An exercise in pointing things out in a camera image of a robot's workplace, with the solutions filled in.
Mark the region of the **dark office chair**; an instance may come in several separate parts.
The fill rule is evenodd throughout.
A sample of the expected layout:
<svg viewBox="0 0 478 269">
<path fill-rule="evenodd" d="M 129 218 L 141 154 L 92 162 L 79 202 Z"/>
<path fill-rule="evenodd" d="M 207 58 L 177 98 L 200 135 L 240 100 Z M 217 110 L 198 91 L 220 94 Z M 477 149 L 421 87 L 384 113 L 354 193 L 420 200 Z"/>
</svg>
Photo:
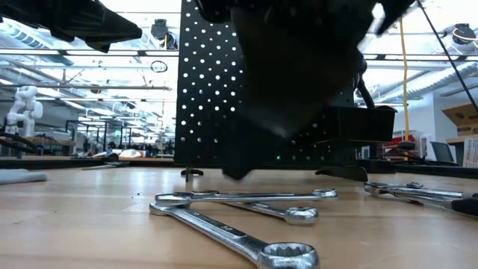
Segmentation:
<svg viewBox="0 0 478 269">
<path fill-rule="evenodd" d="M 452 153 L 448 144 L 432 141 L 431 145 L 432 145 L 433 152 L 435 153 L 436 161 L 458 165 L 458 163 L 455 162 L 452 156 Z"/>
</svg>

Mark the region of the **striped grey blue work glove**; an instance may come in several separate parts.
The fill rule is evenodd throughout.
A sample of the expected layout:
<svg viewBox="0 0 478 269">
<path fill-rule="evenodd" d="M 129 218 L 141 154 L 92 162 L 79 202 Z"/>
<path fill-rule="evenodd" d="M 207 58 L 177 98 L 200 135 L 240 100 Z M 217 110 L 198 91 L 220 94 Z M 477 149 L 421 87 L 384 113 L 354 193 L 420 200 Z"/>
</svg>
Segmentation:
<svg viewBox="0 0 478 269">
<path fill-rule="evenodd" d="M 26 183 L 26 182 L 45 182 L 48 175 L 43 172 L 31 172 L 25 169 L 1 169 L 0 185 Z"/>
</svg>

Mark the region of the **white paper sign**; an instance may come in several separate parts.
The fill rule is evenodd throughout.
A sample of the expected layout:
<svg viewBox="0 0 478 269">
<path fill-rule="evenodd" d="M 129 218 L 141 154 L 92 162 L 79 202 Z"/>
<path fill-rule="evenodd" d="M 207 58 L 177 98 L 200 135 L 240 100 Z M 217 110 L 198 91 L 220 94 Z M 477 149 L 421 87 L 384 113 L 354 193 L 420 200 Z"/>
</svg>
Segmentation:
<svg viewBox="0 0 478 269">
<path fill-rule="evenodd" d="M 463 167 L 478 169 L 478 138 L 465 138 Z"/>
</svg>

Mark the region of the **black aluminium table frame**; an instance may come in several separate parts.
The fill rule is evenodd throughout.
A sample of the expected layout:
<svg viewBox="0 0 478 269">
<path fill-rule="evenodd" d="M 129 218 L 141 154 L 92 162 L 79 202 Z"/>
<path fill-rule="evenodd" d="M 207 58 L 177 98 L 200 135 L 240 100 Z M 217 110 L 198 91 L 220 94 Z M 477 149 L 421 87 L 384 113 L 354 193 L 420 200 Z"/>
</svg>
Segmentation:
<svg viewBox="0 0 478 269">
<path fill-rule="evenodd" d="M 159 158 L 133 158 L 128 160 L 131 167 L 160 167 L 160 168 L 184 168 L 183 164 L 175 164 L 172 161 L 165 161 Z M 48 170 L 76 167 L 92 167 L 104 164 L 101 159 L 73 159 L 73 158 L 46 158 L 28 156 L 25 159 L 0 159 L 0 169 L 27 169 L 27 170 Z M 407 165 L 407 164 L 367 164 L 366 160 L 360 161 L 359 166 L 366 169 L 368 173 L 411 173 L 431 176 L 447 176 L 465 179 L 478 179 L 478 168 L 466 167 L 444 167 L 429 165 Z M 313 165 L 283 165 L 266 164 L 262 170 L 319 170 L 323 166 Z"/>
</svg>

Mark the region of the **cardboard box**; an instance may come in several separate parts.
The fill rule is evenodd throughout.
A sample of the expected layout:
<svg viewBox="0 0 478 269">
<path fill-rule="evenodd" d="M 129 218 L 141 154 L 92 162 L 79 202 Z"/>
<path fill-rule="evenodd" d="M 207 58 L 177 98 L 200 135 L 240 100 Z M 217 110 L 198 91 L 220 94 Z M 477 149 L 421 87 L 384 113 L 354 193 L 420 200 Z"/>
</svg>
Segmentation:
<svg viewBox="0 0 478 269">
<path fill-rule="evenodd" d="M 457 135 L 478 135 L 478 113 L 472 104 L 445 108 L 444 115 L 456 126 Z"/>
</svg>

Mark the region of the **red plastic crate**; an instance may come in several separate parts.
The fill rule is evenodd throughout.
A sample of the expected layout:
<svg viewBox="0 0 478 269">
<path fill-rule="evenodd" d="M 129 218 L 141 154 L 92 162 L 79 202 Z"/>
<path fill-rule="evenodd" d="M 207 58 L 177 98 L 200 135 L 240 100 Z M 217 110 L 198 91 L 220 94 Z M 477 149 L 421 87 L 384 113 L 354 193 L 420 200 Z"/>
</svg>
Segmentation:
<svg viewBox="0 0 478 269">
<path fill-rule="evenodd" d="M 383 145 L 386 149 L 398 148 L 404 150 L 416 149 L 416 139 L 413 135 L 394 137 L 391 142 Z"/>
</svg>

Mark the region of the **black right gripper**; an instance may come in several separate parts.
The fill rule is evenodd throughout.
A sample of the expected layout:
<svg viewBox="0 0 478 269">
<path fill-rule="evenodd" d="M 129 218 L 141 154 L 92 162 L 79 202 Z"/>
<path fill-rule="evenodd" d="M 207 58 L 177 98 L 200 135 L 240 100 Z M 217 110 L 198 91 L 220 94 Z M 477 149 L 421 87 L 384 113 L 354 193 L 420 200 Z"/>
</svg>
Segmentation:
<svg viewBox="0 0 478 269">
<path fill-rule="evenodd" d="M 361 53 L 292 36 L 363 37 L 381 5 L 383 34 L 415 0 L 197 0 L 202 18 L 231 22 L 246 69 L 239 114 L 279 137 L 298 132 L 351 85 Z"/>
</svg>

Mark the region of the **silver combination wrench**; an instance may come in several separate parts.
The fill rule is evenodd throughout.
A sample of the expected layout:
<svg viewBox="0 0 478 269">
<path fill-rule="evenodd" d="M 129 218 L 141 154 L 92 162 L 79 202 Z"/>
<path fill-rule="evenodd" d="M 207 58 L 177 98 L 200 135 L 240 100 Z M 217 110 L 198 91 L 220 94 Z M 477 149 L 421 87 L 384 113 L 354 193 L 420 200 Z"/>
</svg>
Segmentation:
<svg viewBox="0 0 478 269">
<path fill-rule="evenodd" d="M 320 269 L 316 249 L 299 242 L 267 243 L 184 206 L 152 203 L 155 215 L 168 215 L 250 260 L 258 269 Z"/>
<path fill-rule="evenodd" d="M 216 193 L 216 192 L 174 192 L 156 194 L 160 205 L 189 205 L 193 202 L 257 202 L 257 201 L 300 201 L 324 200 L 338 196 L 335 189 L 316 189 L 310 193 Z"/>
<path fill-rule="evenodd" d="M 220 202 L 220 204 L 281 218 L 293 226 L 311 226 L 317 222 L 319 211 L 312 207 L 275 208 L 263 202 Z"/>
</svg>

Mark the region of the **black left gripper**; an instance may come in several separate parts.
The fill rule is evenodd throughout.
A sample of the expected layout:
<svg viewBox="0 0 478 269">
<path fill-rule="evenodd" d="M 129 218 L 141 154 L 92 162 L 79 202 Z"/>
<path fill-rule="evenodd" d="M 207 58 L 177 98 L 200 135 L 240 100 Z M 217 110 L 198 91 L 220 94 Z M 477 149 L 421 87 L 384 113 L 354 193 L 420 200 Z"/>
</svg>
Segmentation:
<svg viewBox="0 0 478 269">
<path fill-rule="evenodd" d="M 66 42 L 78 38 L 100 52 L 108 52 L 112 43 L 142 37 L 136 24 L 97 0 L 0 0 L 0 23 L 5 18 L 48 29 Z"/>
</svg>

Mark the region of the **wooden bench under white robot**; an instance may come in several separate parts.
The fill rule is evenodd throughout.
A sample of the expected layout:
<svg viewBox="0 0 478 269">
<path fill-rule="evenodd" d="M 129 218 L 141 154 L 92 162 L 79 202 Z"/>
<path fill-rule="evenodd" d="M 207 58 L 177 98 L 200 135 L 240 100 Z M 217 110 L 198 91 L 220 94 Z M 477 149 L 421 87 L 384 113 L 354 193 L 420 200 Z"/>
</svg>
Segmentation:
<svg viewBox="0 0 478 269">
<path fill-rule="evenodd" d="M 56 140 L 53 137 L 8 138 L 0 136 L 0 146 L 31 155 L 69 155 L 76 146 L 76 142 Z"/>
</svg>

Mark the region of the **black metal pegboard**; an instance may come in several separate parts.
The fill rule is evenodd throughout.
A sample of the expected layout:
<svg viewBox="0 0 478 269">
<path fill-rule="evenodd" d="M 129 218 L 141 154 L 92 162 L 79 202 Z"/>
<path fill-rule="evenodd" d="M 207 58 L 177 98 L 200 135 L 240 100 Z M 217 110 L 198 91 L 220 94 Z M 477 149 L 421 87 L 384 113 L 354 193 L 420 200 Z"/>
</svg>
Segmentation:
<svg viewBox="0 0 478 269">
<path fill-rule="evenodd" d="M 293 45 L 319 41 L 328 46 L 358 49 L 363 37 L 292 36 Z M 238 34 L 231 22 L 213 23 L 202 18 L 197 0 L 184 0 L 181 15 L 181 48 L 176 118 L 178 163 L 191 166 L 225 165 L 226 135 L 231 115 L 241 104 L 246 69 Z M 340 90 L 298 132 L 279 137 L 262 129 L 261 145 L 253 150 L 260 163 L 351 167 L 355 147 L 343 139 L 326 136 L 323 117 L 332 107 L 353 106 L 354 79 Z"/>
</svg>

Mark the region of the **wide shallow black bin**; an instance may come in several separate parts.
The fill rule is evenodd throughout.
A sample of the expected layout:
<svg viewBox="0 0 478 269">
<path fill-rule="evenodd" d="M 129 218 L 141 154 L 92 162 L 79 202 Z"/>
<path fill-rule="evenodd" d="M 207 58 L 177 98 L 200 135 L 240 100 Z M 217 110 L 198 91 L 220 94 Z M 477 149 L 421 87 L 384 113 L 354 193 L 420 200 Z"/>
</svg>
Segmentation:
<svg viewBox="0 0 478 269">
<path fill-rule="evenodd" d="M 331 139 L 385 143 L 392 139 L 395 114 L 389 107 L 332 107 L 324 114 L 323 124 Z"/>
</svg>

